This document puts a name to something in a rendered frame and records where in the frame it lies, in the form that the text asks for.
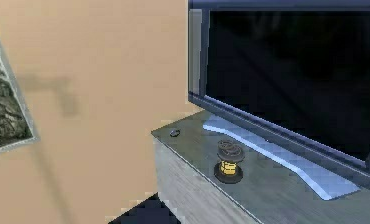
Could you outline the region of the grey television cabinet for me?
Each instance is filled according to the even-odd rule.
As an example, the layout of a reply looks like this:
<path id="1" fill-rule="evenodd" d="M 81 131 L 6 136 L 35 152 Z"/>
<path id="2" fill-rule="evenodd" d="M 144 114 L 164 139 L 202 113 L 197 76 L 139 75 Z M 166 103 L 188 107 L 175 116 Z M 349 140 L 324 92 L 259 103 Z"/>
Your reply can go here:
<path id="1" fill-rule="evenodd" d="M 224 184 L 214 176 L 217 143 L 206 111 L 152 132 L 158 196 L 182 224 L 370 224 L 370 191 L 321 199 L 293 171 L 244 147 L 244 177 Z M 174 129 L 178 137 L 170 137 Z"/>

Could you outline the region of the black flat television set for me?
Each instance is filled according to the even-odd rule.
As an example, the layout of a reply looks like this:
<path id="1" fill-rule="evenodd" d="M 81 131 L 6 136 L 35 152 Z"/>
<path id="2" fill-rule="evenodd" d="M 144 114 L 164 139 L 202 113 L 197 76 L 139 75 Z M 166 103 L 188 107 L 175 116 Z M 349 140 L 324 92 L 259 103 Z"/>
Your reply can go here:
<path id="1" fill-rule="evenodd" d="M 187 0 L 188 99 L 207 128 L 322 199 L 370 190 L 370 0 Z"/>

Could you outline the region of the grey framed wall picture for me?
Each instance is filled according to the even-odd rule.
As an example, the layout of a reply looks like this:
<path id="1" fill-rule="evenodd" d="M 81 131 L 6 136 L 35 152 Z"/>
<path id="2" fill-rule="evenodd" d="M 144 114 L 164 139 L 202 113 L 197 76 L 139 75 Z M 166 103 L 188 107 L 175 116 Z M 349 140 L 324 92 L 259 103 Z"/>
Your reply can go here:
<path id="1" fill-rule="evenodd" d="M 0 41 L 0 153 L 40 139 Z"/>

